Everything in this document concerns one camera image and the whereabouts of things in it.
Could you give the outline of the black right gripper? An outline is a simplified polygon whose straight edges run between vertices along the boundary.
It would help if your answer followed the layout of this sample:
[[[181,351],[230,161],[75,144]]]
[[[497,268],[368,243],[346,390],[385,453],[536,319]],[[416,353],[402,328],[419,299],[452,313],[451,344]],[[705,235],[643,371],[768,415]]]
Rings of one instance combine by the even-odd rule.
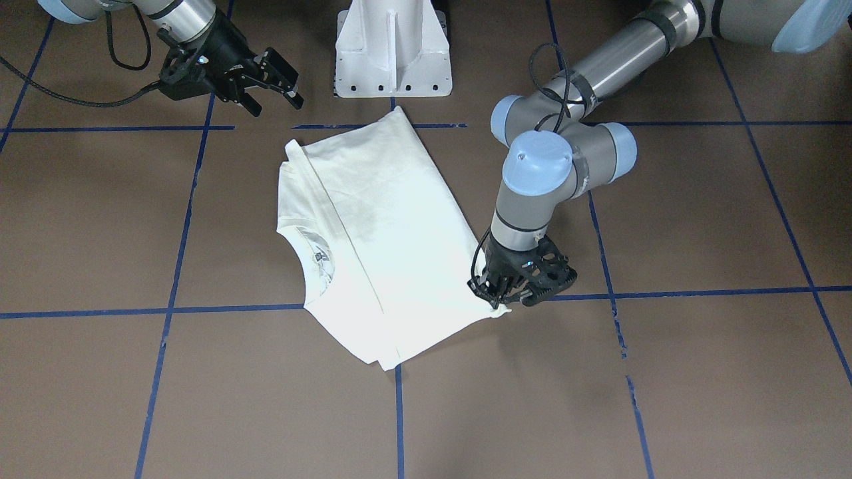
[[[162,10],[158,26],[168,45],[158,90],[171,100],[212,93],[259,117],[262,106],[246,90],[261,86],[282,94],[296,110],[304,105],[298,71],[272,47],[258,60],[221,10]]]

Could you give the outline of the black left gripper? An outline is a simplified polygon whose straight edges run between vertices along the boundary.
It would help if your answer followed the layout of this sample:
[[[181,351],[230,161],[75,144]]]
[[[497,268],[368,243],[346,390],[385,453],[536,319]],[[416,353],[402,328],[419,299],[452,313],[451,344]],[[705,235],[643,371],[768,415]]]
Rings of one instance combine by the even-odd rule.
[[[548,236],[533,249],[514,251],[500,245],[487,230],[479,246],[484,246],[486,265],[467,285],[494,311],[514,302],[535,306],[565,291],[578,278],[568,258]]]

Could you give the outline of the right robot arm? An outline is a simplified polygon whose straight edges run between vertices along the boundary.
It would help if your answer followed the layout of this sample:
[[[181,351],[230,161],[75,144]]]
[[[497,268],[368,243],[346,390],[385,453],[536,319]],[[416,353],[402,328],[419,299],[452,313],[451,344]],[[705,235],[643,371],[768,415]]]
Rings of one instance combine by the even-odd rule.
[[[250,94],[252,88],[277,92],[295,109],[304,105],[296,69],[271,47],[255,53],[213,1],[41,1],[39,5],[52,18],[71,25],[103,18],[110,60],[126,70],[144,70],[149,60],[130,65],[118,59],[113,43],[114,12],[133,10],[147,49],[151,49],[153,35],[168,47],[156,81],[130,97],[105,102],[104,107],[124,106],[152,91],[173,101],[211,94],[258,117],[262,106]]]

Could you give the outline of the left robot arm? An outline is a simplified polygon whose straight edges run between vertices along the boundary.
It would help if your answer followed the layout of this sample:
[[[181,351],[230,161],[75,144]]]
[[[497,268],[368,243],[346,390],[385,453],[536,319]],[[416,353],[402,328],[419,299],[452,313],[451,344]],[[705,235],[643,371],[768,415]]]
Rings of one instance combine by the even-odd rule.
[[[650,67],[702,39],[809,53],[849,19],[849,1],[649,1],[577,63],[547,43],[562,69],[546,82],[536,76],[536,48],[527,63],[534,91],[504,97],[490,119],[507,155],[491,224],[472,260],[471,291],[500,309],[532,307],[573,285],[577,272],[548,228],[559,204],[635,166],[637,142],[626,125],[587,119]]]

